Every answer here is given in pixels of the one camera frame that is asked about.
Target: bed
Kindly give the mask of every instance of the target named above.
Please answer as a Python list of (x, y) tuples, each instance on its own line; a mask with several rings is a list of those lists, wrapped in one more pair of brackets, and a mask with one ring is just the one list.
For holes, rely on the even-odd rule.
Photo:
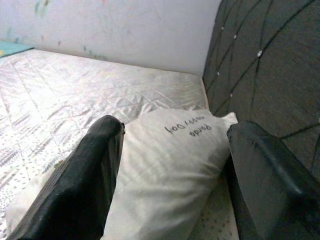
[[(318, 0), (290, 4), (223, 0), (208, 50), (204, 86), (199, 77), (187, 73), (40, 50), (3, 58), (0, 237), (7, 236), (4, 210), (13, 195), (29, 179), (63, 160), (105, 114), (126, 124), (159, 108), (209, 108), (218, 117), (235, 112), (239, 122), (252, 121), (278, 137), (300, 168), (319, 183), (319, 13)], [(258, 225), (262, 216), (257, 218), (250, 204), (255, 191), (248, 194), (242, 184), (250, 173), (238, 168), (236, 161), (236, 157), (228, 160), (224, 171), (228, 186), (221, 178), (190, 239), (286, 239), (283, 232), (294, 233), (290, 239), (319, 239), (317, 229), (303, 232), (301, 238), (298, 233), (306, 226), (289, 222), (262, 234), (264, 226)], [(250, 178), (250, 183), (259, 181), (257, 175)], [(266, 197), (255, 205), (264, 206)], [(271, 221), (263, 220), (265, 225)]]
[[(161, 108), (208, 108), (201, 78), (187, 73), (36, 49), (2, 58), (0, 71), (2, 239), (7, 237), (5, 209), (13, 196), (64, 160), (100, 117), (109, 114), (126, 124)], [(227, 186), (221, 182), (216, 189), (221, 198), (207, 208), (219, 209), (210, 218), (217, 226), (233, 224), (237, 239)], [(230, 234), (221, 229), (213, 234)]]

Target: gray fabric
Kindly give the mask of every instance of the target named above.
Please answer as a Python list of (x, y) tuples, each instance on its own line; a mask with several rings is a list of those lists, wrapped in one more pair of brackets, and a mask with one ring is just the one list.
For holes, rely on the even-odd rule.
[[(320, 182), (320, 0), (223, 0), (203, 81), (210, 111), (280, 138)], [(230, 160), (240, 239), (259, 239)]]

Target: quilted pattern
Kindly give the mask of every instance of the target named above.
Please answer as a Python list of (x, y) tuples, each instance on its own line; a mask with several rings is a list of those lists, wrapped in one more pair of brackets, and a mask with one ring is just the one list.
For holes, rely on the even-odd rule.
[(159, 108), (205, 108), (199, 77), (40, 50), (0, 61), (0, 239), (5, 209), (109, 114), (128, 123)]
[(320, 182), (319, 12), (319, 0), (222, 1), (203, 80), (213, 115), (259, 124)]

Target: stain on wall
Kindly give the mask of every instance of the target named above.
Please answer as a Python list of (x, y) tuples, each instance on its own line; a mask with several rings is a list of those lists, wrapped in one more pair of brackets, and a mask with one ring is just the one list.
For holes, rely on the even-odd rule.
[(6, 31), (6, 38), (10, 39), (11, 38), (11, 32), (12, 32), (12, 28), (9, 27), (8, 30)]
[(50, 0), (39, 0), (34, 5), (34, 13), (35, 15), (39, 15), (43, 18), (46, 14), (47, 7), (50, 3)]

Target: white mattress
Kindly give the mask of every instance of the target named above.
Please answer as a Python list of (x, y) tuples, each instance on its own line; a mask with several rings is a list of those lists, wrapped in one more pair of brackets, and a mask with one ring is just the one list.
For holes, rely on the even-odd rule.
[[(0, 240), (7, 237), (5, 209), (13, 196), (63, 160), (98, 118), (128, 123), (159, 108), (207, 107), (195, 75), (35, 49), (0, 59), (0, 96)], [(229, 225), (223, 228), (233, 230), (228, 192), (219, 196)], [(192, 239), (202, 239), (201, 228)]]

